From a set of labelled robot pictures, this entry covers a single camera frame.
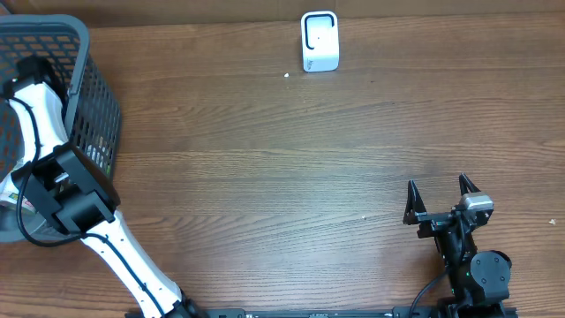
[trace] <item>wooden table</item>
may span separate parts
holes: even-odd
[[[121,209],[203,307],[409,305],[441,262],[402,224],[407,181],[443,212],[465,171],[496,207],[479,249],[514,262],[506,304],[565,315],[565,14],[342,19],[318,74],[296,22],[91,31],[124,113]],[[79,243],[0,255],[0,317],[137,307]]]

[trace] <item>black metal bracket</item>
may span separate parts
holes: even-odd
[[[31,163],[11,174],[20,189]],[[114,221],[120,204],[108,178],[70,142],[55,147],[33,167],[26,198],[55,230],[85,233],[101,221]]]

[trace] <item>gray plastic basket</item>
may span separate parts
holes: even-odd
[[[107,176],[116,162],[121,113],[116,98],[88,54],[87,27],[67,15],[9,15],[0,17],[0,84],[13,79],[23,57],[46,57],[65,84],[64,127],[69,139]],[[15,112],[0,111],[0,178],[23,155],[19,121]],[[26,217],[26,227],[38,239],[58,239],[45,220]],[[22,239],[12,211],[0,210],[0,242]]]

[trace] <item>cable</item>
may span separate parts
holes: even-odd
[[[414,301],[412,301],[412,305],[410,306],[410,311],[408,312],[408,318],[411,318],[414,315],[414,310],[416,309],[416,305],[418,304],[422,296],[424,296],[424,294],[427,293],[427,291],[432,289],[432,287],[434,287],[438,282],[440,282],[440,280],[443,279],[443,277],[445,277],[449,273],[449,271],[450,271],[449,267],[445,268],[443,273],[439,274],[436,278],[433,279],[433,281],[431,281],[424,288],[422,288],[422,290],[418,293],[418,296],[416,296]]]
[[[153,303],[155,304],[155,306],[157,307],[157,310],[159,310],[159,314],[161,314],[161,316],[164,317],[165,313],[163,312],[161,306],[159,305],[159,303],[157,302],[157,299],[153,296],[153,294],[151,293],[150,290],[148,290],[147,285],[144,284],[143,282],[141,282],[141,280],[139,279],[139,277],[137,275],[135,275],[135,272],[133,271],[133,269],[130,267],[130,264],[127,263],[127,261],[125,260],[125,258],[119,253],[119,251],[117,250],[117,248],[108,240],[108,235],[106,237],[103,237],[100,234],[93,234],[93,233],[85,233],[83,235],[83,238],[97,238],[99,239],[102,243],[106,244],[113,252],[114,254],[116,254],[117,258],[120,259],[120,261],[122,261],[122,263],[124,264],[125,269],[127,269],[128,272],[130,272],[130,274],[132,275],[133,279],[138,283],[139,287],[141,288],[142,291],[144,291],[147,296],[149,296],[149,298],[151,299],[151,301],[153,301]]]
[[[429,291],[432,287],[434,287],[445,275],[447,275],[452,269],[456,269],[457,266],[461,265],[463,262],[463,258],[465,258],[465,230],[463,228],[463,218],[461,216],[458,217],[458,225],[459,225],[459,233],[461,235],[461,254],[459,255],[459,262],[452,266],[447,266],[445,271],[441,273],[439,276],[433,279],[430,283],[428,283],[422,290],[418,293],[414,301],[412,301],[412,305],[410,306],[410,311],[408,312],[408,318],[412,318],[414,315],[414,310],[416,310],[416,305],[420,301],[420,298],[424,296],[424,294]]]
[[[10,98],[6,98],[5,96],[0,96],[0,97],[3,97],[6,100],[6,102],[8,102],[8,100],[11,99],[14,102],[19,102],[22,106],[24,106],[27,113],[29,114],[29,117],[32,121],[32,126],[34,128],[35,155],[34,155],[34,159],[30,163],[30,167],[29,167],[26,175],[22,179],[22,182],[21,182],[21,185],[20,185],[20,188],[19,188],[18,200],[16,201],[16,221],[18,222],[19,231],[24,236],[24,238],[26,238],[29,242],[33,243],[34,245],[41,246],[41,247],[62,246],[62,245],[69,244],[71,242],[74,242],[74,241],[80,239],[80,235],[77,235],[77,236],[74,236],[74,237],[62,239],[62,240],[57,241],[57,242],[42,242],[42,241],[32,237],[29,234],[29,232],[26,230],[26,226],[24,225],[24,220],[23,220],[23,216],[22,216],[22,203],[24,201],[24,196],[25,196],[25,193],[26,193],[27,182],[29,181],[29,178],[32,175],[32,172],[34,170],[34,166],[37,164],[37,161],[39,160],[39,155],[40,155],[40,152],[41,152],[41,142],[40,142],[40,139],[39,139],[39,129],[37,128],[37,121],[35,120],[35,115],[32,112],[32,108],[26,102],[20,100],[17,97],[10,97]]]
[[[133,279],[138,283],[140,289],[147,294],[147,296],[154,303],[155,307],[157,307],[157,310],[159,310],[159,314],[164,317],[165,313],[162,310],[161,305],[159,305],[159,302],[157,301],[157,299],[154,297],[154,295],[151,293],[151,291],[148,290],[147,285],[144,284],[143,282],[141,282],[141,280],[135,274],[132,267],[130,266],[130,264],[128,264],[128,262],[125,260],[123,255],[121,255],[119,253],[119,251],[116,249],[116,247],[111,242],[108,241],[108,236],[106,238],[104,238],[102,235],[85,233],[85,234],[76,235],[76,236],[73,236],[73,237],[70,237],[70,238],[62,239],[62,240],[57,241],[57,242],[42,242],[40,240],[33,238],[29,234],[29,232],[26,230],[26,226],[24,225],[24,221],[23,221],[23,218],[22,218],[22,203],[23,203],[23,200],[24,200],[24,194],[26,193],[27,182],[29,181],[29,178],[32,175],[32,172],[34,170],[34,166],[37,164],[37,161],[39,160],[39,155],[40,155],[40,152],[41,152],[41,143],[40,143],[40,139],[39,139],[39,129],[37,127],[37,122],[35,121],[35,115],[32,112],[32,108],[26,102],[24,102],[24,101],[22,101],[22,100],[20,100],[19,98],[16,98],[16,97],[8,98],[5,95],[0,95],[0,98],[4,98],[6,100],[6,102],[8,102],[8,100],[13,100],[14,102],[19,102],[22,106],[24,106],[27,113],[29,114],[29,117],[32,121],[32,126],[34,128],[35,155],[34,155],[34,159],[30,163],[30,167],[29,167],[26,175],[22,179],[22,182],[21,182],[21,185],[20,185],[20,188],[19,188],[18,200],[16,201],[16,220],[18,221],[18,228],[19,228],[19,231],[21,232],[21,234],[29,242],[31,242],[31,243],[33,243],[37,246],[40,246],[40,247],[62,246],[62,245],[69,244],[71,242],[74,242],[74,241],[79,240],[79,239],[84,239],[84,238],[97,238],[97,239],[99,239],[100,241],[102,241],[102,243],[106,244],[114,252],[114,254],[116,254],[117,258],[122,262],[122,264],[124,264],[124,267],[130,273],[130,275],[132,275]]]

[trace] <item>black cable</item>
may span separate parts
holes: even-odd
[[[20,100],[17,97],[10,97],[10,98],[6,98],[5,96],[1,96],[1,97],[3,97],[6,100],[6,102],[8,102],[8,99],[11,99],[14,102],[19,102],[22,106],[24,106],[24,108],[26,109],[26,111],[29,114],[29,117],[32,121],[32,127],[34,128],[35,155],[34,155],[34,159],[30,163],[30,166],[29,166],[29,169],[28,169],[26,175],[22,179],[21,185],[19,187],[18,199],[16,200],[16,221],[18,223],[19,231],[24,236],[24,238],[26,238],[29,242],[33,243],[34,245],[41,246],[41,247],[62,246],[62,245],[65,245],[65,244],[68,244],[68,243],[71,243],[71,242],[74,242],[74,241],[80,239],[80,235],[78,235],[78,236],[74,236],[74,237],[71,237],[71,238],[65,238],[65,239],[62,239],[62,240],[57,241],[57,242],[42,242],[42,241],[32,237],[29,234],[29,232],[26,230],[26,226],[24,225],[24,220],[23,220],[23,216],[22,216],[22,203],[24,201],[24,196],[25,196],[25,193],[26,193],[27,182],[29,181],[29,178],[32,175],[32,172],[34,170],[34,166],[37,163],[37,161],[39,160],[39,155],[41,153],[41,142],[40,142],[40,139],[39,139],[39,130],[37,128],[37,121],[35,120],[35,115],[32,112],[32,108],[26,102]]]
[[[424,288],[422,288],[422,290],[418,293],[418,296],[416,296],[414,301],[412,301],[412,305],[410,306],[410,311],[408,312],[408,318],[411,318],[414,315],[414,310],[416,309],[416,305],[418,304],[422,296],[424,296],[424,294],[427,293],[427,291],[432,289],[432,287],[434,287],[438,282],[440,282],[440,280],[443,279],[443,277],[445,277],[449,273],[449,271],[450,271],[449,267],[445,268],[443,273],[439,274],[436,278],[433,279],[433,281],[431,281]]]
[[[412,318],[414,315],[414,310],[416,310],[416,305],[420,301],[420,298],[424,296],[424,294],[429,291],[432,287],[434,287],[445,275],[449,273],[452,269],[456,269],[457,266],[460,266],[463,262],[463,258],[465,258],[465,230],[463,228],[463,218],[461,216],[458,217],[458,225],[459,225],[459,234],[461,235],[461,254],[459,255],[459,262],[457,264],[452,264],[451,266],[447,266],[445,271],[441,273],[439,276],[433,279],[430,283],[428,283],[422,290],[418,293],[414,301],[412,301],[412,305],[410,306],[410,311],[408,312],[408,318]]]
[[[132,267],[130,267],[130,264],[128,264],[128,262],[125,260],[123,255],[121,255],[119,253],[119,251],[116,249],[116,247],[111,242],[108,241],[108,236],[106,238],[104,238],[102,235],[85,233],[85,234],[73,236],[71,238],[62,239],[62,240],[57,241],[57,242],[42,242],[40,240],[33,238],[29,234],[29,232],[26,230],[26,226],[24,225],[24,221],[23,221],[23,218],[22,218],[22,203],[23,203],[23,200],[24,200],[24,194],[26,192],[27,182],[29,181],[29,178],[32,175],[32,172],[34,170],[34,166],[37,164],[37,161],[39,160],[39,156],[40,156],[40,153],[41,153],[41,143],[40,143],[40,139],[39,139],[39,128],[37,127],[37,121],[35,120],[35,115],[32,112],[32,108],[26,102],[24,102],[24,101],[22,101],[22,100],[20,100],[19,98],[16,98],[16,97],[7,98],[4,95],[0,95],[0,98],[4,98],[6,100],[6,102],[8,102],[8,100],[13,100],[14,102],[19,102],[22,106],[24,106],[24,108],[26,109],[26,111],[29,114],[29,117],[32,121],[32,127],[34,128],[35,155],[34,155],[34,159],[30,163],[30,167],[29,167],[26,175],[22,179],[22,182],[21,182],[21,185],[20,185],[20,188],[19,188],[18,200],[16,201],[16,219],[18,221],[18,227],[19,227],[19,231],[21,232],[21,234],[29,242],[31,242],[31,243],[33,243],[37,246],[40,246],[40,247],[62,246],[62,245],[74,242],[74,241],[79,240],[79,239],[84,239],[84,238],[97,238],[97,239],[99,239],[100,241],[102,241],[102,243],[106,244],[114,252],[114,254],[116,254],[117,258],[122,262],[122,264],[124,264],[124,267],[130,273],[130,275],[132,275],[133,279],[138,283],[140,289],[147,294],[147,296],[151,299],[151,301],[153,301],[155,307],[157,307],[157,310],[159,310],[159,314],[164,317],[165,313],[163,312],[161,306],[159,305],[159,302],[157,302],[157,299],[153,296],[151,291],[148,290],[147,285],[144,284],[143,282],[141,282],[141,280],[135,274]]]
[[[159,303],[157,302],[157,299],[153,296],[153,294],[151,293],[150,290],[148,290],[147,285],[144,284],[143,282],[141,282],[141,280],[139,279],[139,277],[137,275],[135,275],[135,272],[133,271],[133,269],[130,267],[130,264],[127,263],[127,261],[125,260],[125,258],[119,253],[119,251],[116,249],[116,247],[108,240],[108,235],[106,237],[103,237],[100,234],[93,234],[93,233],[85,233],[83,235],[83,238],[97,238],[100,241],[102,241],[102,243],[106,244],[113,252],[114,254],[116,254],[117,258],[120,259],[120,261],[122,261],[122,263],[124,264],[125,269],[127,269],[128,272],[130,272],[130,274],[132,275],[133,279],[138,283],[139,287],[141,288],[142,291],[144,291],[147,296],[149,296],[149,298],[151,299],[151,301],[153,301],[153,303],[155,304],[155,306],[157,307],[157,310],[159,310],[159,314],[161,314],[161,316],[165,316],[165,312],[162,310],[161,306],[159,305]]]

